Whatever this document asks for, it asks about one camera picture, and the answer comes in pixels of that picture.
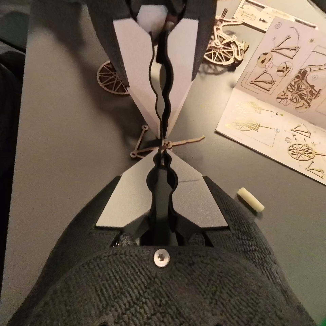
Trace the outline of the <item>triangular wooden frame part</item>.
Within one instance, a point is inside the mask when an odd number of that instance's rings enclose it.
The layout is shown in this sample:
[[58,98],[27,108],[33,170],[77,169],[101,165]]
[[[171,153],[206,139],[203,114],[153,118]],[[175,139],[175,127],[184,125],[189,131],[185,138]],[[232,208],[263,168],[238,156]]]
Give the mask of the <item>triangular wooden frame part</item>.
[[145,133],[148,131],[149,127],[148,125],[142,125],[142,131],[141,134],[139,136],[139,139],[136,143],[136,146],[134,148],[134,150],[130,153],[131,158],[144,158],[146,153],[149,153],[151,151],[157,150],[159,149],[159,146],[151,146],[151,147],[147,147],[147,148],[143,148],[140,149],[143,137],[145,135]]

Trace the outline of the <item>wooden spoked wheel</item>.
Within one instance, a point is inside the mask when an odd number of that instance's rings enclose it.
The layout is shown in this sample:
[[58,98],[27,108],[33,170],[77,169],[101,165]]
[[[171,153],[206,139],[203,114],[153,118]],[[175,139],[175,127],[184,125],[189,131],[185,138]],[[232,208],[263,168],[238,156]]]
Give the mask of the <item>wooden spoked wheel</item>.
[[104,62],[96,73],[98,84],[105,91],[119,96],[128,96],[129,92],[120,79],[110,60]]

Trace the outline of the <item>wooden bicycle model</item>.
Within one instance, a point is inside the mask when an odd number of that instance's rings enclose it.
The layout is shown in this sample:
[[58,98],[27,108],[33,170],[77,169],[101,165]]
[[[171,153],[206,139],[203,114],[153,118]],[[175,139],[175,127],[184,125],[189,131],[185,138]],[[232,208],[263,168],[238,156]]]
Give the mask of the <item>wooden bicycle model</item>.
[[214,18],[214,24],[204,60],[215,66],[234,71],[244,59],[249,48],[246,41],[240,42],[234,33],[227,34],[224,27],[240,26],[242,22],[235,18],[226,18],[228,9],[225,7],[220,15]]

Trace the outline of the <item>paper instruction booklet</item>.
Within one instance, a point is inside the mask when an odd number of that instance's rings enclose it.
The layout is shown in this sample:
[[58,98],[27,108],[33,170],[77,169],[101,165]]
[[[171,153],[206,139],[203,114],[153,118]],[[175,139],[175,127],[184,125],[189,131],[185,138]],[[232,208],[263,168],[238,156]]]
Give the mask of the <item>paper instruction booklet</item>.
[[325,63],[325,32],[275,18],[216,132],[325,185]]

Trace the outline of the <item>wooden parts sheet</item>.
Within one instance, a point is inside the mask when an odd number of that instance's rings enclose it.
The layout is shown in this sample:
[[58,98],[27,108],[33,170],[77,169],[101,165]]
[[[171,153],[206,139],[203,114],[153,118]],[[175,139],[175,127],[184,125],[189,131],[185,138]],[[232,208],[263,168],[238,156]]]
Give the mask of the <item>wooden parts sheet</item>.
[[265,33],[275,18],[282,18],[318,30],[316,24],[304,21],[283,11],[274,9],[253,0],[242,0],[236,9],[233,18],[241,21],[248,27]]

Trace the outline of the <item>white wax stick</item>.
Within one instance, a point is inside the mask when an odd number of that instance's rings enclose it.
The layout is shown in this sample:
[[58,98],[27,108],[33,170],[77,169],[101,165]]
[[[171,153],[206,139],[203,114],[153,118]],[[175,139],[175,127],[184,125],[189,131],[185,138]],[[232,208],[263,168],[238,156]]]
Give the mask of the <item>white wax stick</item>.
[[240,188],[237,192],[237,195],[242,198],[242,200],[245,201],[257,213],[261,213],[265,209],[265,206],[246,188]]

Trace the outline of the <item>thin wooden lever part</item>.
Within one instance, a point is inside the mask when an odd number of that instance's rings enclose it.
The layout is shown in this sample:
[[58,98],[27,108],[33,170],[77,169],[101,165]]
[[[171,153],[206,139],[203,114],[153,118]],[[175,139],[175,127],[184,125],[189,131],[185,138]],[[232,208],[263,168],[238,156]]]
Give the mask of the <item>thin wooden lever part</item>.
[[205,139],[205,136],[201,136],[198,138],[193,138],[193,139],[188,139],[188,140],[181,140],[181,141],[164,141],[162,145],[160,146],[160,149],[165,150],[165,149],[172,149],[173,147],[176,146],[181,146],[181,145],[186,145],[186,144],[191,144],[191,143],[197,143]]

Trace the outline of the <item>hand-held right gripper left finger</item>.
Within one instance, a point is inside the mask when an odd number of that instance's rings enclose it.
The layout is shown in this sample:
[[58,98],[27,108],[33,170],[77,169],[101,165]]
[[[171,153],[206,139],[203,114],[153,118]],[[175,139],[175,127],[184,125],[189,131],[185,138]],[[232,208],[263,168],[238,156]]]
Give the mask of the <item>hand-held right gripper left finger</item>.
[[158,154],[158,149],[152,151],[121,175],[96,227],[129,234],[145,234],[150,229],[154,199],[148,177],[155,172]]

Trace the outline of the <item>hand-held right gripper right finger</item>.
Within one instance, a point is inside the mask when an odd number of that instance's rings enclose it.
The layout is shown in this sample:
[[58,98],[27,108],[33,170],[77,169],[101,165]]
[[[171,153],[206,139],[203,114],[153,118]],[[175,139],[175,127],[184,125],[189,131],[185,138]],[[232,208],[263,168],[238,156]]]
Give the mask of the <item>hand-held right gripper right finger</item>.
[[195,233],[228,228],[204,176],[171,150],[164,151],[167,182],[171,187],[169,226],[185,239]]

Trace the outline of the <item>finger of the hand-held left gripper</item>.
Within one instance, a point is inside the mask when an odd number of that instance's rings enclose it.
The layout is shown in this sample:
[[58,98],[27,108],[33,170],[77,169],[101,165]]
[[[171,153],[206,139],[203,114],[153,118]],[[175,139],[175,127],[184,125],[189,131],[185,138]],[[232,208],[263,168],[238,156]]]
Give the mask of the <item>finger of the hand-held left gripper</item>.
[[128,92],[151,131],[161,139],[161,119],[157,114],[157,93],[151,81],[154,48],[151,34],[133,18],[113,21],[127,80]]
[[171,31],[163,30],[159,43],[165,84],[162,89],[164,111],[162,136],[167,139],[193,83],[193,66],[198,20],[182,18]]

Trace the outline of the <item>person's black garment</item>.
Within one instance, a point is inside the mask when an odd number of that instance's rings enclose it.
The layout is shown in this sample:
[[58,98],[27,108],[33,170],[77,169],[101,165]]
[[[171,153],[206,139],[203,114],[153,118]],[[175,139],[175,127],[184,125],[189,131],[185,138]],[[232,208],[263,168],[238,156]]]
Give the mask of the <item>person's black garment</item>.
[[6,248],[14,174],[25,54],[6,50],[0,55],[0,240]]

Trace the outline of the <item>green panel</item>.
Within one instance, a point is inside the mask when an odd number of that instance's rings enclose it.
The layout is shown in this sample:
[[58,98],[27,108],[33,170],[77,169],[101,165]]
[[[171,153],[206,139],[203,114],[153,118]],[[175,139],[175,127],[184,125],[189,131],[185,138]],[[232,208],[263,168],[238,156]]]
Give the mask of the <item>green panel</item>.
[[326,309],[318,310],[313,313],[313,319],[318,326],[326,325]]

